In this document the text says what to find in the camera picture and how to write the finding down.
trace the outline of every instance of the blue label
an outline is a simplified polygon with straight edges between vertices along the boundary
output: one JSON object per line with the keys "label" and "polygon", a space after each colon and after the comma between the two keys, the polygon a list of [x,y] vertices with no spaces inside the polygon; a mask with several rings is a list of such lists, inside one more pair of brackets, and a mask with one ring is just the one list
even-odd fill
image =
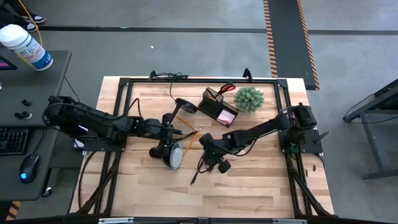
{"label": "blue label", "polygon": [[32,63],[32,65],[37,69],[45,68],[47,65],[49,65],[51,59],[51,55],[46,51],[43,57],[40,58],[40,60],[38,60],[37,62]]}

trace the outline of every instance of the gray floor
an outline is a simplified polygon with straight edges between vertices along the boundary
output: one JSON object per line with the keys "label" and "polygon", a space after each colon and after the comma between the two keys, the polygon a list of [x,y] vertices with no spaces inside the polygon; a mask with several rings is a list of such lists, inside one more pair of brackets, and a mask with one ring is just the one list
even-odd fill
{"label": "gray floor", "polygon": [[[51,25],[264,28],[261,0],[26,3]],[[302,0],[302,4],[309,29],[398,29],[394,0]],[[147,75],[154,69],[240,76],[249,67],[255,76],[271,76],[262,34],[43,32],[43,37],[46,49],[73,52],[67,75],[82,101],[91,106],[105,75]],[[367,184],[361,180],[375,172],[376,165],[362,126],[344,124],[341,117],[351,105],[398,78],[398,36],[313,35],[310,40],[321,90],[309,91],[308,96],[318,128],[330,132],[323,147],[335,213],[397,222],[398,178]],[[63,93],[71,94],[67,87]],[[65,190],[38,202],[24,202],[18,218],[64,214],[72,196],[72,176],[58,174],[56,180],[63,182],[55,184]]]}

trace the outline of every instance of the orange and black tape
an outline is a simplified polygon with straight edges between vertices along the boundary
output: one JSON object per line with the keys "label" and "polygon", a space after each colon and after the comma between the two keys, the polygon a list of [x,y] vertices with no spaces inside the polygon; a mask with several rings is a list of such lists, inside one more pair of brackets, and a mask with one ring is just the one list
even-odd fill
{"label": "orange and black tape", "polygon": [[301,23],[303,25],[304,37],[305,37],[305,41],[307,43],[308,54],[310,56],[310,63],[311,63],[311,67],[312,67],[313,78],[315,80],[315,90],[319,90],[318,73],[317,73],[317,70],[315,69],[315,62],[314,62],[313,56],[312,56],[312,48],[311,48],[311,44],[310,44],[310,38],[308,36],[307,25],[305,24],[301,0],[297,0],[297,5],[298,5],[298,10],[300,11],[300,18],[301,18]]}
{"label": "orange and black tape", "polygon": [[17,214],[18,214],[20,206],[21,206],[21,202],[12,202],[12,204],[10,206],[10,210],[8,211],[8,215],[6,218],[7,221],[12,221],[17,218]]}
{"label": "orange and black tape", "polygon": [[275,60],[274,37],[272,35],[271,17],[269,15],[268,0],[264,0],[264,14],[266,17],[266,31],[267,31],[267,40],[268,40],[269,63],[271,65],[271,76],[273,78],[277,78],[278,72]]}

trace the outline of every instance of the bottle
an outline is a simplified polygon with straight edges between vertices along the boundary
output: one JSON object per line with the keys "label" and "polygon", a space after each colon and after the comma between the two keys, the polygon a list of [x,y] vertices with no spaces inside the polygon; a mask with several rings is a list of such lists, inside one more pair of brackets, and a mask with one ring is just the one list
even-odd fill
{"label": "bottle", "polygon": [[29,63],[34,70],[44,71],[53,64],[52,56],[18,25],[9,24],[1,28],[0,42]]}

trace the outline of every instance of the wooden tabletop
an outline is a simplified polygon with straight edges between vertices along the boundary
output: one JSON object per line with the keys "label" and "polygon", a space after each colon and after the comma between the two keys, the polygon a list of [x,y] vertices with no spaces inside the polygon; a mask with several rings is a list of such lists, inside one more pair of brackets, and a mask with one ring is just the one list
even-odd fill
{"label": "wooden tabletop", "polygon": [[[104,77],[96,107],[98,110],[113,112],[119,78]],[[303,80],[290,78],[287,82],[292,105],[300,102],[307,105],[308,98]],[[134,83],[132,100],[140,98],[141,111],[145,119],[161,120],[163,114],[174,110],[175,104],[169,95],[169,85],[169,83]],[[198,105],[206,87],[219,90],[220,86],[221,84],[216,83],[174,83],[172,94],[174,98],[184,98]],[[234,94],[247,84],[236,84],[236,86],[234,91],[223,94],[224,100],[233,106]],[[264,106],[252,114],[240,112],[229,129],[200,111],[188,114],[180,110],[177,116],[197,129],[202,127],[199,137],[211,133],[215,139],[221,139],[223,133],[236,129],[249,129],[274,118],[277,115],[277,107],[273,86],[270,84],[250,84],[250,86],[264,93]],[[136,105],[129,114],[138,114]],[[174,119],[173,124],[184,133],[191,131],[177,119]],[[192,137],[181,141],[180,144],[187,147],[191,139]],[[177,170],[172,170],[161,160],[149,156],[149,149],[158,142],[143,138],[128,138],[119,167],[112,216],[294,217],[285,157],[280,152],[277,133],[259,139],[253,150],[244,157],[225,156],[232,165],[227,173],[220,174],[214,169],[210,173],[200,174],[193,185],[190,185],[190,181],[203,153],[203,147],[198,140],[193,143]],[[82,184],[83,203],[98,185],[103,157],[104,153],[96,153],[86,168]],[[320,158],[312,154],[304,154],[302,157],[304,169],[308,171],[308,188],[324,208],[333,213]],[[298,195],[300,208],[304,212],[300,190]],[[71,212],[76,210],[78,210],[77,191]]]}

